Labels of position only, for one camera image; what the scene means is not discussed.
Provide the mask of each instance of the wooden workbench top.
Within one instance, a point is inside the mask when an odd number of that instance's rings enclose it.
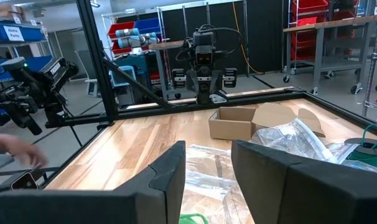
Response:
[[[377,16],[365,16],[365,17],[357,17],[353,19],[342,19],[339,21],[318,22],[316,24],[309,24],[306,26],[286,28],[286,29],[283,29],[282,31],[295,32],[295,31],[303,31],[303,30],[311,30],[311,29],[351,26],[355,24],[364,24],[366,22],[373,22],[373,21],[377,21]]]
[[[348,138],[360,138],[363,134],[362,128],[305,99],[277,103],[289,106],[296,113],[299,108],[315,113],[325,132],[326,142],[343,142]],[[178,140],[186,141],[187,148],[196,144],[231,149],[231,141],[212,139],[209,135],[208,119],[214,112],[201,110],[117,121],[104,130],[46,189],[112,190],[143,170]],[[377,139],[370,133],[366,137]],[[213,163],[204,167],[207,172],[212,172],[210,170],[217,170],[215,166]],[[223,175],[231,172],[230,166],[223,172],[215,171],[214,175],[226,178]],[[216,220],[210,220],[210,223],[225,223],[225,217],[233,216],[235,212],[226,208],[226,203],[235,202],[237,195],[240,195],[239,192],[222,202],[186,190],[182,212],[206,213],[212,207],[221,215],[213,216]],[[246,214],[243,220],[232,223],[253,223],[253,220]]]

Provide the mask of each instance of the human hand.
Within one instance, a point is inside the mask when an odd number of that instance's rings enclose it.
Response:
[[[1,139],[5,149],[17,157],[21,163],[26,164],[27,159],[29,159],[29,164],[33,168],[40,168],[48,163],[45,154],[36,145],[8,134],[1,135]]]

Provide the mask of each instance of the clear plastic wrap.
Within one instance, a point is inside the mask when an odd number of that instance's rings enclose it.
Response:
[[[235,179],[230,151],[198,145],[186,150],[186,183],[180,213],[200,213],[209,223],[217,224],[244,224],[251,218]]]
[[[345,160],[342,162],[342,165],[352,167],[355,169],[367,170],[367,171],[377,173],[377,167],[368,165],[367,163],[361,162],[361,161]]]
[[[297,156],[336,164],[341,164],[357,147],[357,144],[335,143],[325,147],[298,118],[288,124],[257,130],[249,141]]]
[[[186,170],[185,189],[217,200],[224,200],[237,181]]]

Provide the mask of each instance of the person's arm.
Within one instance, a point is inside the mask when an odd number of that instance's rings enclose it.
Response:
[[[2,152],[12,154],[22,163],[26,163],[29,158],[30,164],[34,167],[47,164],[46,156],[36,145],[20,140],[17,136],[0,134],[0,153]]]

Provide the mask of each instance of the robotic arm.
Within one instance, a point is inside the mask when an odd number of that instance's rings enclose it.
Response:
[[[42,132],[30,114],[45,109],[49,122],[60,121],[68,116],[65,112],[65,98],[59,93],[68,78],[78,73],[78,67],[64,58],[53,59],[40,72],[33,72],[24,57],[8,60],[1,64],[5,72],[20,82],[0,91],[0,126],[10,119],[20,128],[28,128],[32,134]]]

